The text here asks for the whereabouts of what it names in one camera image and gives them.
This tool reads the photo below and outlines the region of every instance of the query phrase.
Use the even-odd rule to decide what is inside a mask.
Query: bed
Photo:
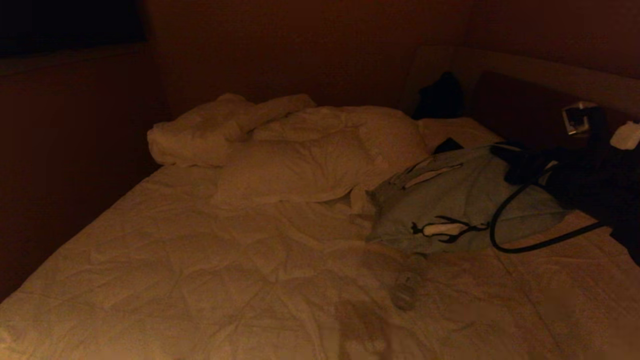
[[[505,86],[532,87],[552,104],[557,100],[527,83],[485,77],[477,120],[504,137],[519,137],[495,121],[514,115],[495,111]],[[433,134],[428,126],[421,131]],[[478,123],[465,131],[471,140],[487,133]],[[62,246],[0,305],[0,358],[626,359],[640,353],[640,268],[606,228],[520,255],[432,254],[415,309],[401,311],[388,288],[403,257],[365,243],[372,221],[354,216],[353,197],[213,208],[221,171],[165,166]],[[592,222],[573,212],[516,245]]]

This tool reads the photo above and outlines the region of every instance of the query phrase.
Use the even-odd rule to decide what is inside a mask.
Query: wall
[[[168,108],[137,51],[0,76],[0,300],[155,165]]]
[[[464,44],[640,78],[638,0],[476,0]]]
[[[415,50],[461,42],[472,0],[146,0],[174,115],[235,92],[398,106]]]

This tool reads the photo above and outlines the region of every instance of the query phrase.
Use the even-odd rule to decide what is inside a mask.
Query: white bed sheet
[[[0,305],[0,359],[625,359],[640,269],[606,229],[522,255],[400,262],[340,201],[212,209],[217,170],[164,167]],[[555,232],[588,223],[571,215]]]

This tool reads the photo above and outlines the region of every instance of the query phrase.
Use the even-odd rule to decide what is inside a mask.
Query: cord
[[[497,250],[499,250],[501,252],[505,252],[507,254],[520,254],[520,253],[523,253],[523,252],[534,251],[534,250],[542,249],[544,247],[555,245],[557,243],[561,243],[561,242],[563,242],[565,240],[569,240],[569,239],[574,238],[576,236],[580,236],[582,234],[588,233],[590,231],[593,231],[595,229],[598,229],[600,227],[605,226],[604,223],[598,221],[598,222],[595,222],[594,224],[581,227],[580,229],[571,231],[571,232],[566,233],[564,235],[556,236],[555,238],[552,238],[552,239],[549,239],[549,240],[545,240],[545,241],[541,241],[541,242],[539,242],[537,244],[523,246],[523,247],[506,248],[506,247],[502,247],[502,246],[500,246],[498,244],[498,242],[495,239],[495,226],[497,225],[498,219],[500,218],[500,215],[502,214],[502,212],[513,201],[513,199],[515,199],[518,195],[520,195],[528,187],[530,187],[535,182],[537,182],[539,178],[541,178],[545,174],[548,174],[549,172],[553,171],[553,169],[555,169],[558,166],[559,166],[559,164],[555,164],[555,165],[552,165],[551,167],[548,167],[538,177],[534,177],[530,181],[528,181],[525,184],[523,184],[521,187],[518,188],[518,190],[513,192],[505,201],[502,202],[502,204],[498,207],[498,210],[496,210],[495,213],[493,214],[493,218],[491,219],[491,222],[490,222],[490,225],[489,225],[489,238],[491,239],[491,244],[493,245],[493,247],[495,247]]]

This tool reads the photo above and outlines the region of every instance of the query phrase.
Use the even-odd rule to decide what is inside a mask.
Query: headboard
[[[586,144],[586,138],[566,134],[561,109],[580,100],[598,102],[487,71],[475,87],[471,116],[498,135],[532,149],[558,145],[576,149]],[[612,131],[627,121],[637,120],[614,109],[605,110]]]

